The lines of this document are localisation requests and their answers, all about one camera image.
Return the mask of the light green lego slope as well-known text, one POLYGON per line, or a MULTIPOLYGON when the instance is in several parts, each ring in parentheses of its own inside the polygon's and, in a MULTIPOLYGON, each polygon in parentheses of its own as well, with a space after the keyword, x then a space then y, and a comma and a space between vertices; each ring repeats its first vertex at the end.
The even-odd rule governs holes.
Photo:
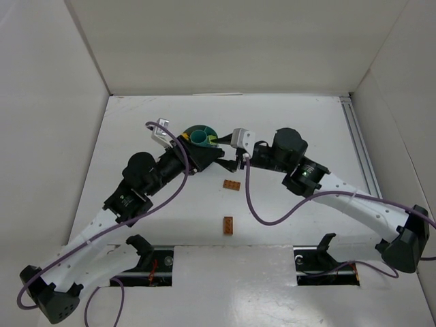
POLYGON ((217 137, 214 135, 208 135, 208 143, 209 144, 215 144, 217 137))

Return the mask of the teal divided round container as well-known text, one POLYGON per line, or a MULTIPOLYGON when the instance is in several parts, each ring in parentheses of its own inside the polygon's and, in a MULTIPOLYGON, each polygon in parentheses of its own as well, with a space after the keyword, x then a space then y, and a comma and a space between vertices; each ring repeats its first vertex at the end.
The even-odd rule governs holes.
POLYGON ((193 145, 204 148, 216 148, 218 144, 209 144, 208 135, 214 135, 218 138, 217 132, 207 125, 193 125, 188 127, 182 134, 189 136, 189 141, 193 145))

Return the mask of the brown lego plate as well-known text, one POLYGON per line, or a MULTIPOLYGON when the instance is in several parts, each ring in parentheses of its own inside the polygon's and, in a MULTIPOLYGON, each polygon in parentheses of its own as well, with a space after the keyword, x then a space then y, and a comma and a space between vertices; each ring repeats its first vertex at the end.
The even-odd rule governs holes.
POLYGON ((223 188, 224 189, 239 191, 240 186, 241 186, 241 182, 238 182, 238 181, 233 181, 233 180, 228 180, 228 179, 225 179, 223 181, 223 188))

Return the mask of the brown printed lego tile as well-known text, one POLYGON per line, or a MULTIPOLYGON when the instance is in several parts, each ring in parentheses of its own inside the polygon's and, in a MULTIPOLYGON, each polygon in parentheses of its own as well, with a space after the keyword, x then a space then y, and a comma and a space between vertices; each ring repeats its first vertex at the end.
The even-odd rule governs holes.
POLYGON ((232 236, 234 233, 234 220, 233 217, 223 218, 223 234, 225 236, 232 236))

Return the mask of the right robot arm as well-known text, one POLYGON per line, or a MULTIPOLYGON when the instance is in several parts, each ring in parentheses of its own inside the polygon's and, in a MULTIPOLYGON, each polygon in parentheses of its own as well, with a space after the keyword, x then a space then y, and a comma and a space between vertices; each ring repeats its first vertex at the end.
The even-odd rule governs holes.
POLYGON ((314 201, 336 209, 376 232, 381 241, 375 248, 390 267, 414 273, 422 261, 430 228, 435 225, 428 211, 418 205, 408 207, 375 198, 341 180, 327 167, 306 157, 308 144, 295 129, 278 129, 272 144, 256 141, 255 134, 243 128, 222 138, 210 136, 208 141, 236 149, 236 159, 223 161, 221 165, 233 172, 245 171, 249 210, 254 209, 250 194, 251 169, 282 172, 283 185, 294 195, 301 196, 304 203, 314 201))

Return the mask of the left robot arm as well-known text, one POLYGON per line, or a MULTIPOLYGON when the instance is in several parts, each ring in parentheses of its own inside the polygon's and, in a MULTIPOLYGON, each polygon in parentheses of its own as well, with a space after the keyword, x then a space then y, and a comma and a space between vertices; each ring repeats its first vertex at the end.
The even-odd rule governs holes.
POLYGON ((100 287, 119 273, 146 268, 154 247, 141 235, 128 236, 120 247, 104 254, 111 238, 154 213, 151 196, 178 175, 201 172, 224 152, 217 146, 194 145, 179 136, 159 159, 147 152, 134 154, 123 179, 89 225, 45 267, 26 266, 20 273, 24 292, 51 324, 67 319, 87 290, 100 287))

